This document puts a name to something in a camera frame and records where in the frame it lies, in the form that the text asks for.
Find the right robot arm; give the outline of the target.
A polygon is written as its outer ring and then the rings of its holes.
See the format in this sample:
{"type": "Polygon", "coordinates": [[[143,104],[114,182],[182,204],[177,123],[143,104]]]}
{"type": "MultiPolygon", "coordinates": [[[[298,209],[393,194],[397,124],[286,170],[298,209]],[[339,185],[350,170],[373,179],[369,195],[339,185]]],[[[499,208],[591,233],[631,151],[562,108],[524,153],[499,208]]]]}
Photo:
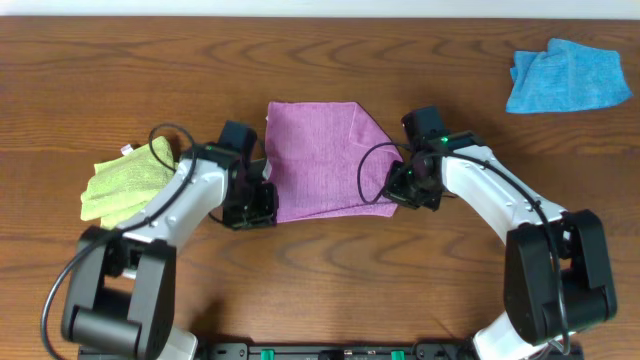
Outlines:
{"type": "Polygon", "coordinates": [[[618,310],[603,224],[570,212],[502,165],[471,131],[453,133],[426,107],[401,120],[410,158],[391,165],[382,191],[398,205],[436,211],[450,193],[464,200],[505,245],[504,312],[478,331],[463,359],[575,355],[571,337],[618,310]]]}

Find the purple microfiber cloth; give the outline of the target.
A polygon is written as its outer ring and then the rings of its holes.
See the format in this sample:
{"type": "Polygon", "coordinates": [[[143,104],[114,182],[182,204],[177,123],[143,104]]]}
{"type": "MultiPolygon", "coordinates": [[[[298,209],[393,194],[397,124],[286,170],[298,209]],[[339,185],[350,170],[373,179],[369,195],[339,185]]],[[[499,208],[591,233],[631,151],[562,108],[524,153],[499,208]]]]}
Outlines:
{"type": "Polygon", "coordinates": [[[265,149],[277,187],[280,223],[373,215],[397,205],[372,202],[398,150],[355,102],[271,102],[265,149]]]}

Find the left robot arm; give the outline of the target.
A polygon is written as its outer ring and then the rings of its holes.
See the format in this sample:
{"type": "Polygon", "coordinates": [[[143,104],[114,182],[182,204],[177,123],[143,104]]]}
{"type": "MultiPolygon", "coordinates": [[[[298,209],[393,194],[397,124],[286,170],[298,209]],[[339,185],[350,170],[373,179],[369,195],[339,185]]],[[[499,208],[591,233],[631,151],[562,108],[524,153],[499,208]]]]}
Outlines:
{"type": "Polygon", "coordinates": [[[193,143],[168,185],[112,230],[89,227],[60,274],[70,281],[61,335],[115,359],[193,359],[198,339],[174,324],[177,256],[216,209],[231,230],[273,226],[278,197],[256,132],[227,122],[219,139],[193,143]]]}

